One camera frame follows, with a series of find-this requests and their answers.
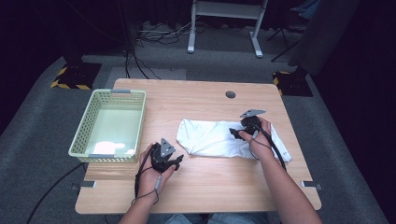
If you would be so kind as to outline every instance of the wire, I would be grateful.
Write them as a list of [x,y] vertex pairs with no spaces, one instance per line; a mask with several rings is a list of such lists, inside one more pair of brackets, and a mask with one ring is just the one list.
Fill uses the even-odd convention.
[[82,169],[84,169],[84,173],[87,173],[87,167],[85,167],[86,162],[82,165]]
[[64,2],[69,5],[85,22],[87,22],[94,30],[99,32],[101,35],[104,35],[107,38],[110,38],[114,41],[120,42],[120,43],[125,43],[125,41],[119,40],[111,35],[106,34],[105,32],[101,31],[99,28],[97,28],[95,25],[93,25],[90,21],[88,21],[75,7],[73,7],[72,4],[70,4],[67,0],[64,0]]
[[157,77],[156,75],[155,75],[155,73],[151,70],[151,68],[149,68],[149,67],[147,67],[146,65],[145,65],[145,63],[142,61],[142,60],[140,60],[140,59],[138,59],[137,57],[136,57],[136,59],[139,61],[139,62],[141,62],[151,73],[152,73],[152,75],[154,75],[156,78],[158,78],[158,79],[161,79],[160,77]]
[[73,173],[75,170],[77,170],[78,167],[84,165],[84,162],[80,163],[79,165],[75,166],[73,169],[71,169],[69,172],[67,172],[65,175],[63,175],[61,178],[59,178],[48,190],[47,192],[40,198],[38,203],[35,205],[35,208],[33,209],[32,213],[30,214],[29,218],[26,221],[26,224],[30,223],[32,220],[33,215],[35,214],[35,211],[37,210],[38,206],[44,201],[44,199],[49,195],[49,193],[61,182],[65,177]]
[[131,78],[131,76],[129,75],[129,71],[128,71],[128,63],[129,63],[129,60],[131,59],[131,58],[128,58],[128,53],[129,53],[129,50],[126,50],[126,52],[125,52],[125,76],[126,76],[126,78]]
[[[143,41],[147,41],[149,43],[160,43],[163,45],[169,45],[169,44],[174,44],[176,42],[179,41],[179,36],[181,35],[187,35],[188,33],[184,33],[187,29],[190,29],[189,25],[191,24],[191,22],[187,23],[186,25],[182,26],[180,29],[175,30],[175,31],[170,31],[170,32],[161,32],[161,31],[153,31],[153,29],[159,27],[159,25],[155,26],[154,28],[150,29],[149,31],[141,31],[141,32],[145,32],[145,34],[142,36],[142,38],[138,39],[138,40],[143,40]],[[150,32],[161,32],[161,35],[150,35],[147,36],[148,33]],[[170,40],[170,39],[176,39],[173,42],[163,42],[163,40]]]
[[256,124],[252,124],[252,125],[255,126],[255,128],[257,128],[260,132],[262,132],[262,134],[264,134],[265,138],[268,140],[268,142],[270,143],[271,147],[274,149],[274,152],[276,153],[277,157],[279,158],[280,164],[282,165],[283,169],[285,169],[285,171],[287,171],[285,162],[283,161],[283,157],[280,154],[279,149],[277,149],[274,141],[272,140],[271,135],[268,134],[262,127],[259,127]]
[[231,31],[231,32],[238,33],[240,31],[242,31],[243,29],[245,29],[245,26],[241,27],[241,28],[230,28],[230,27],[227,27],[227,28],[220,27],[220,28],[218,28],[218,27],[214,27],[213,25],[205,23],[205,22],[201,23],[200,25],[197,25],[197,27],[202,27],[203,28],[202,30],[197,30],[196,31],[197,33],[203,33],[205,30],[224,30],[224,31]]
[[134,61],[136,62],[137,67],[139,68],[139,70],[140,70],[140,72],[143,74],[143,76],[144,76],[146,79],[149,79],[149,77],[146,75],[145,72],[143,72],[142,68],[141,68],[140,65],[139,65],[139,62],[137,61],[136,52],[134,51],[134,48],[133,48],[133,52],[134,52]]
[[[107,223],[107,224],[110,224],[110,222],[107,220],[107,217],[109,217],[110,215],[105,215],[105,222]],[[120,222],[120,220],[121,220],[121,215],[117,215],[118,216],[118,218],[119,218],[119,220],[118,220],[118,222],[117,223],[119,223]]]
[[263,143],[261,143],[261,142],[259,142],[259,141],[257,141],[257,140],[254,138],[254,136],[253,136],[253,138],[250,140],[248,150],[250,151],[250,153],[251,153],[251,155],[253,156],[253,158],[259,161],[260,159],[257,158],[257,157],[253,154],[253,152],[251,151],[250,145],[251,145],[251,142],[252,142],[252,141],[254,141],[254,142],[256,142],[256,143],[258,143],[258,144],[260,144],[260,145],[262,145],[262,146],[264,146],[264,147],[268,147],[268,146],[265,145],[265,144],[263,144]]
[[152,152],[153,150],[154,150],[154,146],[151,146],[151,148],[148,150],[148,153],[146,154],[145,158],[143,159],[142,163],[140,164],[139,170],[137,171],[137,174],[136,174],[136,176],[135,176],[135,182],[134,182],[134,199],[131,201],[131,204],[133,204],[136,200],[138,200],[138,199],[140,199],[140,198],[143,198],[143,197],[145,197],[145,196],[150,195],[150,194],[153,193],[153,192],[155,192],[155,194],[157,195],[157,201],[156,201],[154,204],[156,204],[156,203],[160,200],[160,196],[158,195],[157,188],[154,188],[153,191],[151,191],[151,192],[149,192],[149,193],[147,193],[147,194],[144,194],[144,195],[141,195],[141,196],[137,197],[137,194],[138,194],[138,191],[139,191],[140,176],[141,176],[145,171],[147,171],[148,169],[153,168],[152,166],[150,166],[149,168],[146,168],[146,169],[143,170],[143,167],[145,166],[146,161],[147,161],[147,159],[149,158],[149,155],[151,154],[151,152]]
[[157,28],[160,27],[160,26],[161,26],[161,24],[158,23],[156,26],[154,26],[153,28],[149,29],[143,36],[146,36],[149,32],[151,32],[151,31],[157,29]]

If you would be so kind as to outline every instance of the left hand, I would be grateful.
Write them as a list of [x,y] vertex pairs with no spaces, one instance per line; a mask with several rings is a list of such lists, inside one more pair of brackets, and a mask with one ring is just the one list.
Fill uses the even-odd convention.
[[[140,154],[140,158],[139,158],[140,164],[142,164],[143,159],[149,153],[149,149],[151,147],[152,147],[152,144],[150,144],[148,146],[146,151],[144,151]],[[171,177],[171,175],[173,174],[175,169],[176,169],[176,166],[172,165],[165,172],[163,172],[163,174],[162,174],[163,180],[161,181],[161,185],[157,190],[158,195],[160,195],[161,192],[163,191],[163,188],[165,187],[167,180]],[[160,173],[158,173],[156,170],[154,170],[152,168],[151,155],[148,155],[148,159],[146,160],[146,163],[144,164],[142,171],[144,171],[144,170],[146,170],[146,171],[143,172],[140,176],[139,191],[138,191],[138,195],[137,195],[138,198],[152,192],[155,188],[158,177],[161,175]],[[155,203],[157,201],[157,195],[155,192],[152,192],[147,196],[139,198],[138,200],[142,200],[142,199],[151,200],[152,203]]]

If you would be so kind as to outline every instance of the plastic basket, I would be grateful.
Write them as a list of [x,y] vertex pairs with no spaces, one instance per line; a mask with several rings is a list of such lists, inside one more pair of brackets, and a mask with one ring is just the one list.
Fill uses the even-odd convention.
[[137,162],[145,91],[93,91],[69,155],[83,162]]

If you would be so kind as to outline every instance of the white cloth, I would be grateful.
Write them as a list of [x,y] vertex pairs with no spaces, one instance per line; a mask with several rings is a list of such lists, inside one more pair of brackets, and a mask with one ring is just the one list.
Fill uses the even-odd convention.
[[[235,139],[230,134],[230,128],[244,129],[239,122],[183,119],[178,126],[177,141],[191,155],[253,158],[248,142]],[[283,161],[291,161],[291,155],[277,135],[274,126],[271,126],[271,136]]]

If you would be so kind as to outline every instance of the right hand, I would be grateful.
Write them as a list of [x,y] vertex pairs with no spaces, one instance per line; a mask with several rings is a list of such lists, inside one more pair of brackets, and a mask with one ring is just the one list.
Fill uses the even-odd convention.
[[[259,118],[259,120],[262,123],[262,129],[271,135],[271,123],[263,118]],[[255,140],[268,147],[262,146],[259,143],[255,142],[254,140],[252,140],[253,136],[244,131],[239,131],[239,135],[250,143],[250,148],[252,152],[259,158],[259,160],[271,157],[274,158],[274,153],[272,149],[270,149],[271,145],[268,142],[267,138],[264,136],[264,134],[262,134],[261,132],[257,134]]]
[[[149,153],[149,149],[152,147],[152,144],[148,146],[148,148],[142,152],[139,158],[139,163],[142,164],[143,159],[146,157],[146,155]],[[166,181],[171,177],[173,172],[175,171],[176,166],[172,165],[170,166],[165,172],[162,173],[163,180],[161,182],[160,187],[157,190],[158,195],[161,194],[163,191],[163,188],[165,187]],[[155,185],[157,183],[158,177],[160,176],[160,173],[158,173],[156,170],[152,168],[151,164],[151,155],[148,155],[148,159],[146,160],[143,170],[146,170],[143,172],[140,176],[140,183],[139,183],[139,193],[137,197],[139,200],[141,199],[151,199],[152,203],[154,203],[157,200],[157,195],[155,193],[151,193],[145,197],[142,197],[143,195],[146,195],[150,193],[151,191],[154,190]]]

